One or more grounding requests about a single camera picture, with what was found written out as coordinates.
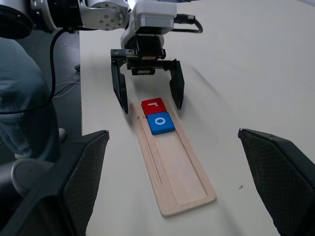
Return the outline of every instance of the wooden tray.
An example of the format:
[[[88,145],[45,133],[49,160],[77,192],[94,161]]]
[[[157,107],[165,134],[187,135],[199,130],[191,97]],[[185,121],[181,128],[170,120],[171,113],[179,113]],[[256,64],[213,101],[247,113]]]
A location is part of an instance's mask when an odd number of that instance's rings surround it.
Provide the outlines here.
[[[159,210],[170,217],[213,202],[216,193],[170,104],[163,103],[174,132],[152,135],[141,103],[131,114]]]

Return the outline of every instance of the jeans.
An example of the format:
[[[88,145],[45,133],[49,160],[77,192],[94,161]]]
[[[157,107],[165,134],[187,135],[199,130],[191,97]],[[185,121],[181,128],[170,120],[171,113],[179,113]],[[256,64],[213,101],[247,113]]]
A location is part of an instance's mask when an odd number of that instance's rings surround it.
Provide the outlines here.
[[[0,38],[0,112],[38,106],[50,91],[34,60],[14,40]],[[55,162],[60,157],[53,103],[25,113],[0,115],[0,136],[15,153]]]

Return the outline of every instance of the black mesh panel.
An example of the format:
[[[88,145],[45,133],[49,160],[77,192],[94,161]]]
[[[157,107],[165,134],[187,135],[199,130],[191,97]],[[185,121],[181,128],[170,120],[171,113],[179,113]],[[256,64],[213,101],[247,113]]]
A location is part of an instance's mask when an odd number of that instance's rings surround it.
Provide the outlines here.
[[[93,212],[107,142],[106,135],[88,144],[63,190],[63,200],[79,236]]]

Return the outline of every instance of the white table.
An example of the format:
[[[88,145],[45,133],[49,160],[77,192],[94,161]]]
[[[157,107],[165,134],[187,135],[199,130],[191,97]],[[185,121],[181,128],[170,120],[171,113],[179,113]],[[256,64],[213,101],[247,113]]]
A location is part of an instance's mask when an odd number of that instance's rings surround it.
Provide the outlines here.
[[[110,49],[122,30],[81,32],[83,134],[108,129],[88,236],[279,235],[255,189],[239,128],[293,141],[315,162],[315,8],[297,0],[205,0],[178,5],[203,34],[169,33],[182,63],[182,126],[217,193],[199,209],[164,219],[130,119],[112,88]],[[129,103],[167,97],[170,75],[133,77]]]

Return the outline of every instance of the blue letter tile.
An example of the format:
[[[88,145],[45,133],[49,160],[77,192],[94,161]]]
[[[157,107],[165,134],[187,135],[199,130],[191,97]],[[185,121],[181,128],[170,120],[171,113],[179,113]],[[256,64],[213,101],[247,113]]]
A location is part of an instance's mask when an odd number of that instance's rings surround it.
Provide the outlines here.
[[[148,123],[153,135],[172,132],[175,130],[174,123],[168,112],[148,115]]]

